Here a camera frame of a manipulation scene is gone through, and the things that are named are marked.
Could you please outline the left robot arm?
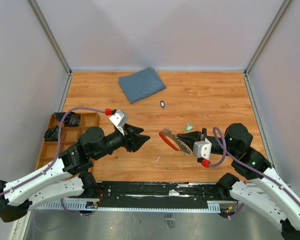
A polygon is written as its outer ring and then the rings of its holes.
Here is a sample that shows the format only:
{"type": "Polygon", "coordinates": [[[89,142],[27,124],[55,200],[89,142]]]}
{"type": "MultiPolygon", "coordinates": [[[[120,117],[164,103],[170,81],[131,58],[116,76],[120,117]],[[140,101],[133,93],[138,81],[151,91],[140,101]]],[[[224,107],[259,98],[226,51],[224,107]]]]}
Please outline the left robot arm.
{"type": "Polygon", "coordinates": [[[47,165],[12,182],[0,180],[0,219],[9,223],[52,201],[93,197],[98,190],[95,177],[89,172],[93,161],[112,155],[119,148],[138,151],[150,139],[143,131],[125,124],[123,132],[115,129],[105,135],[99,126],[90,127],[47,165]]]}

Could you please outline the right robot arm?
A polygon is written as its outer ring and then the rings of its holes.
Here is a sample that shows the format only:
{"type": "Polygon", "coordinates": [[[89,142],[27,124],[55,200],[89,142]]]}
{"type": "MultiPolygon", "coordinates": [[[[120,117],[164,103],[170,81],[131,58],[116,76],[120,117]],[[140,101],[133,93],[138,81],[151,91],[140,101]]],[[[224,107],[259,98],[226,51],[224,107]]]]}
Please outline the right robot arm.
{"type": "Polygon", "coordinates": [[[224,133],[213,128],[179,133],[177,138],[188,146],[197,161],[206,168],[219,166],[210,162],[210,155],[229,156],[234,170],[262,190],[258,193],[238,177],[226,173],[217,182],[216,193],[222,200],[234,199],[271,222],[285,240],[300,240],[300,197],[291,190],[272,164],[251,147],[253,135],[242,123],[233,123],[224,133]]]}

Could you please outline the red-handled metal key organizer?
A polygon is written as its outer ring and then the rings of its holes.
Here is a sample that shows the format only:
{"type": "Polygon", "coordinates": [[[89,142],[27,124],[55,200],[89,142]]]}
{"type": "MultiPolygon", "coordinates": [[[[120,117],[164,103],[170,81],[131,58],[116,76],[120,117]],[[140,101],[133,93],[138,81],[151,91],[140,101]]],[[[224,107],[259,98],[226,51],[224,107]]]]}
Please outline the red-handled metal key organizer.
{"type": "Polygon", "coordinates": [[[177,152],[183,152],[188,155],[192,153],[191,149],[180,139],[178,139],[177,135],[169,128],[162,129],[158,135],[173,150],[177,152]]]}

